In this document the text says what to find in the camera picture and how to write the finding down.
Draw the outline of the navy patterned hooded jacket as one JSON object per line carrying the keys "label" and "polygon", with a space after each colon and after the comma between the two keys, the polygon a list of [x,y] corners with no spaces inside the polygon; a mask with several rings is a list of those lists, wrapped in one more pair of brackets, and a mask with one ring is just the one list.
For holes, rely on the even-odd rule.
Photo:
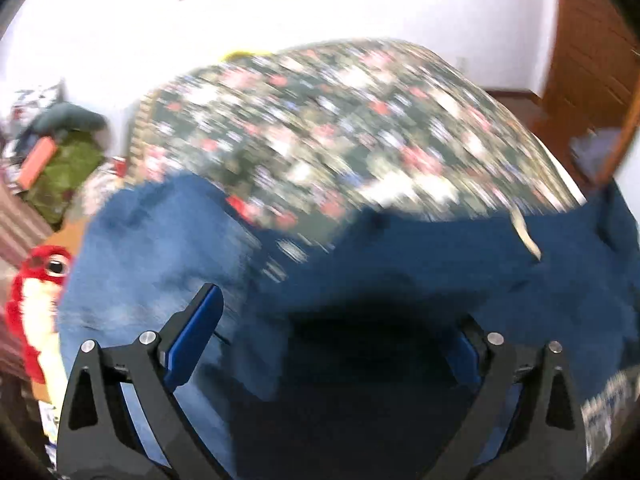
{"label": "navy patterned hooded jacket", "polygon": [[260,278],[230,351],[243,479],[413,479],[471,406],[462,339],[562,344],[587,401],[639,361],[637,223],[615,184],[562,214],[426,222],[363,211],[329,252]]}

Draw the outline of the pile of clothes and bags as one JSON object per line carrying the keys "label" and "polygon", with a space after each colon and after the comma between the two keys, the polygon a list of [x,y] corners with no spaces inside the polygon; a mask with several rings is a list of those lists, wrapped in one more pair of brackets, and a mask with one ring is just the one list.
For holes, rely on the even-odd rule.
{"label": "pile of clothes and bags", "polygon": [[62,81],[20,90],[1,125],[1,177],[57,228],[109,145],[106,119],[70,102]]}

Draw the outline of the red plush parrot toy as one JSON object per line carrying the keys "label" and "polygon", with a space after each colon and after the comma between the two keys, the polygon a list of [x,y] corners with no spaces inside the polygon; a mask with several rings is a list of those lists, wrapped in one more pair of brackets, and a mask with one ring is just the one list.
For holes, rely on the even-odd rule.
{"label": "red plush parrot toy", "polygon": [[56,318],[72,263],[73,256],[61,246],[36,247],[14,276],[4,306],[6,325],[21,343],[29,379],[46,387],[56,408],[63,404],[67,385]]}

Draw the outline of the blue denim jeans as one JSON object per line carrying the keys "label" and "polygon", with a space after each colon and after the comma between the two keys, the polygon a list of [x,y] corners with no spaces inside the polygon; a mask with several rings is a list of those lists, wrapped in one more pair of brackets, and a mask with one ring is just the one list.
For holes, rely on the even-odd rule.
{"label": "blue denim jeans", "polygon": [[205,283],[224,294],[224,315],[190,380],[175,392],[203,443],[235,471],[229,432],[230,348],[262,284],[280,283],[304,261],[290,239],[250,226],[220,188],[179,174],[115,193],[85,229],[58,308],[65,368],[80,345],[130,344],[160,330]]}

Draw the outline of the striped pink curtain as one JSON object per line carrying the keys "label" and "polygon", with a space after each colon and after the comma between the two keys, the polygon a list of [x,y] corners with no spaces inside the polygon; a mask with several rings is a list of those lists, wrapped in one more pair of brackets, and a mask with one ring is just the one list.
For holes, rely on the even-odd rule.
{"label": "striped pink curtain", "polygon": [[1,180],[1,371],[21,379],[27,374],[20,342],[6,325],[4,305],[10,296],[13,277],[32,248],[52,234],[50,226],[29,204],[14,195]]}

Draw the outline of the orange box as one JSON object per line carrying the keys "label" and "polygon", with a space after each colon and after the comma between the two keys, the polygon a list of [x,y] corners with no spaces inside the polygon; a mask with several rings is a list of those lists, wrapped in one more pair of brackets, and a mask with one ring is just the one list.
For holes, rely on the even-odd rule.
{"label": "orange box", "polygon": [[43,136],[37,141],[22,163],[17,178],[17,185],[22,190],[29,190],[32,187],[57,149],[55,140],[50,136]]}

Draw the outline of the brown wooden door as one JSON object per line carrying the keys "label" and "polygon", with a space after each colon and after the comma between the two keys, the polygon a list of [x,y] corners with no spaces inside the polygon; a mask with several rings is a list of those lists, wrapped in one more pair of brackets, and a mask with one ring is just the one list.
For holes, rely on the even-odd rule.
{"label": "brown wooden door", "polygon": [[[542,107],[555,156],[593,185],[612,177],[639,119],[639,39],[612,0],[558,0]],[[572,153],[572,142],[587,138],[608,139],[593,174]]]}

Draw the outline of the green floral bedspread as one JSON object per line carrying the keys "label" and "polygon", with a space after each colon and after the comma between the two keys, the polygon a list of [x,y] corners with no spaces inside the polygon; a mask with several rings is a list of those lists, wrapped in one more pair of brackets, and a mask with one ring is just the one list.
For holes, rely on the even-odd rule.
{"label": "green floral bedspread", "polygon": [[218,63],[134,115],[123,190],[194,174],[305,254],[366,210],[423,221],[552,214],[582,193],[503,104],[427,48],[335,41]]}

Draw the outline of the yellow plush toy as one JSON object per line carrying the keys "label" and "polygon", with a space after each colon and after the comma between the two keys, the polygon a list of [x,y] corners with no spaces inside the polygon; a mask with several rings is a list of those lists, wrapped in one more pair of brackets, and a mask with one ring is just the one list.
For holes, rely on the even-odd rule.
{"label": "yellow plush toy", "polygon": [[224,63],[233,63],[243,58],[264,58],[265,56],[270,56],[271,52],[268,51],[247,51],[247,50],[236,50],[224,55],[221,58],[221,61]]}

